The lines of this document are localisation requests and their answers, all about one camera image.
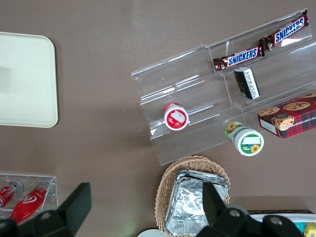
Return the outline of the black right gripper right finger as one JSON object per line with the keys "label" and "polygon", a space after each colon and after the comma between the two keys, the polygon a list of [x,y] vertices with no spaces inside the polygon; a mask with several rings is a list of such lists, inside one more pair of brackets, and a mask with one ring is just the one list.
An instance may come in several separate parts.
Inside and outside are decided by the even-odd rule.
{"label": "black right gripper right finger", "polygon": [[198,237],[262,237],[262,223],[240,205],[225,204],[212,183],[203,183],[202,203],[208,225]]}

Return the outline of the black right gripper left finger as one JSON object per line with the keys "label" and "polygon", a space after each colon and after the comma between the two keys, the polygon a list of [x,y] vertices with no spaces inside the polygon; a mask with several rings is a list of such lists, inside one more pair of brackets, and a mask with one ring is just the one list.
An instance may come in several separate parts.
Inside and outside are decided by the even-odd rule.
{"label": "black right gripper left finger", "polygon": [[56,209],[17,227],[18,237],[74,237],[92,208],[91,185],[80,183]]}

